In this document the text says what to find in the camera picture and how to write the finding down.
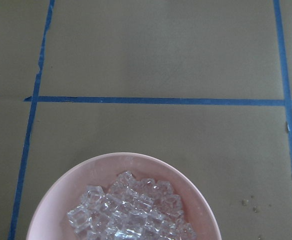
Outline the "clear ice cubes pile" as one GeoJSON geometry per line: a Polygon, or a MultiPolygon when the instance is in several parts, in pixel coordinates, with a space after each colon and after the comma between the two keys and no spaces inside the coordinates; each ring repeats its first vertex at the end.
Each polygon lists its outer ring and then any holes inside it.
{"type": "Polygon", "coordinates": [[[80,204],[67,212],[80,240],[195,240],[180,195],[171,183],[119,174],[104,191],[88,185],[80,204]]]}

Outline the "pink bowl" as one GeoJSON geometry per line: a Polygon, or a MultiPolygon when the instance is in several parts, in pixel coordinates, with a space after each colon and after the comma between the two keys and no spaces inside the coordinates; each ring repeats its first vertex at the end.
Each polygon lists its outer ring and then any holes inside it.
{"type": "Polygon", "coordinates": [[[137,179],[169,181],[181,196],[185,216],[199,240],[219,240],[215,216],[197,187],[180,171],[151,156],[116,152],[90,158],[62,175],[39,203],[30,223],[28,240],[75,240],[66,213],[79,204],[86,185],[109,187],[117,175],[131,171],[137,179]]]}

